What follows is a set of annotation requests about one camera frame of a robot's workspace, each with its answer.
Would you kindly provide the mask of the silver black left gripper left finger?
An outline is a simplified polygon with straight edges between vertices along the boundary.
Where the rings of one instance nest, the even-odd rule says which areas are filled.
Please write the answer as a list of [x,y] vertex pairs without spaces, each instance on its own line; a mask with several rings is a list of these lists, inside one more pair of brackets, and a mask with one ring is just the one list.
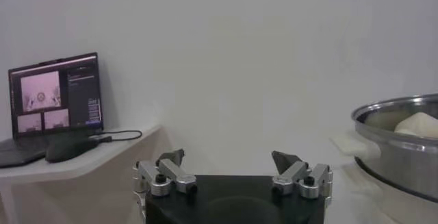
[[140,196],[150,193],[153,197],[166,197],[172,187],[186,195],[196,193],[196,176],[186,173],[181,168],[184,156],[185,151],[178,149],[161,154],[154,162],[137,161],[133,167],[134,193]]

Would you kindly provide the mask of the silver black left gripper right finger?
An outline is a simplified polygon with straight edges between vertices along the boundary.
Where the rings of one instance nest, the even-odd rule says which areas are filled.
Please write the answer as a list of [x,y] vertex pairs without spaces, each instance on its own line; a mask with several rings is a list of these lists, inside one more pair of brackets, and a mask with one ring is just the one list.
[[271,156],[279,172],[272,178],[272,190],[276,194],[283,196],[297,192],[305,199],[332,197],[333,171],[329,165],[310,167],[297,155],[280,151],[273,151]]

